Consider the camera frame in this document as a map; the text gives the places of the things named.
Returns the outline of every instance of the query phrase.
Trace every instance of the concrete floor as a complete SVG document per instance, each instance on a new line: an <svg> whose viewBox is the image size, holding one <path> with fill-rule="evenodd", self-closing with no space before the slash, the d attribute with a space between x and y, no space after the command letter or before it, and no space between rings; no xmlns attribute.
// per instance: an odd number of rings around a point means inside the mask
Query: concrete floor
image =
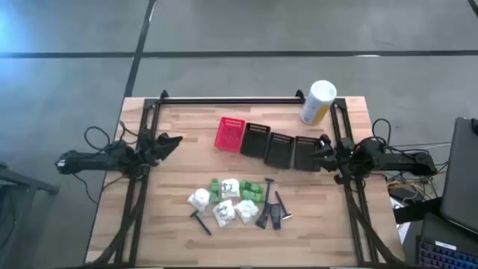
<svg viewBox="0 0 478 269"><path fill-rule="evenodd" d="M0 1L2 52L134 52L148 0ZM144 50L478 49L466 0L158 0ZM0 160L60 186L41 194L15 268L80 265L96 207L53 165L89 150L91 125L113 135L131 58L0 58ZM133 96L290 96L318 79L366 96L391 143L450 141L455 117L477 117L478 57L143 59ZM431 149L435 162L449 148ZM104 173L82 173L94 199ZM438 179L439 192L443 179Z"/></svg>

